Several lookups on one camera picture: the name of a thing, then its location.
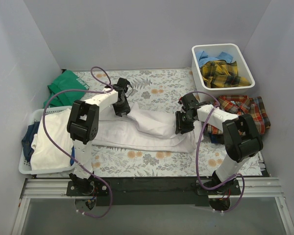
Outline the white long sleeve shirt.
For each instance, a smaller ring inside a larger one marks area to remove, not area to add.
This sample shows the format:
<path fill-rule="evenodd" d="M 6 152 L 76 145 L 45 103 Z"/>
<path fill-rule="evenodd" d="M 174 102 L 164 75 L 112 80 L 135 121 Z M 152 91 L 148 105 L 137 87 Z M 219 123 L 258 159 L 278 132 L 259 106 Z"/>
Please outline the white long sleeve shirt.
<path fill-rule="evenodd" d="M 119 117 L 112 106 L 99 115 L 98 133 L 93 145 L 145 151 L 191 153 L 196 149 L 201 122 L 186 134 L 175 133 L 175 114 L 142 110 L 134 103 L 128 115 Z"/>

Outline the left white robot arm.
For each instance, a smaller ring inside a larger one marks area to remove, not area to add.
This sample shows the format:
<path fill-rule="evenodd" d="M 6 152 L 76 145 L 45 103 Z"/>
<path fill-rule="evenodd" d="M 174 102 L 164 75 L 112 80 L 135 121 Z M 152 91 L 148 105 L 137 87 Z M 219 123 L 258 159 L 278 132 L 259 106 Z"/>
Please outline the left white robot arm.
<path fill-rule="evenodd" d="M 91 164 L 92 141 L 98 133 L 99 114 L 108 107 L 113 107 L 115 115 L 122 117 L 130 112 L 126 93 L 131 87 L 125 78 L 119 78 L 112 86 L 105 86 L 103 94 L 98 94 L 85 101 L 74 101 L 67 131 L 73 140 L 74 159 L 77 161 L 70 179 L 74 187 L 85 196 L 95 192 L 95 185 L 90 180 L 93 167 Z"/>

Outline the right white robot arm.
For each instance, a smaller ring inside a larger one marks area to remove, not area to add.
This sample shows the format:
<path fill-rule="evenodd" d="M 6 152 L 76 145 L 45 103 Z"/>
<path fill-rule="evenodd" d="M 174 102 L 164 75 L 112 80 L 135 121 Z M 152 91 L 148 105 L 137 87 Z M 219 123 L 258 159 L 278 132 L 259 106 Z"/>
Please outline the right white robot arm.
<path fill-rule="evenodd" d="M 223 194 L 230 188 L 230 183 L 241 177 L 239 170 L 249 160 L 263 149 L 263 142 L 251 115 L 237 115 L 220 109 L 221 104 L 208 101 L 199 102 L 195 92 L 182 96 L 178 103 L 181 111 L 175 113 L 176 134 L 186 134 L 194 130 L 194 122 L 201 121 L 206 126 L 210 124 L 223 133 L 226 156 L 222 164 L 214 171 L 212 180 L 198 184 L 204 190 L 213 190 Z"/>

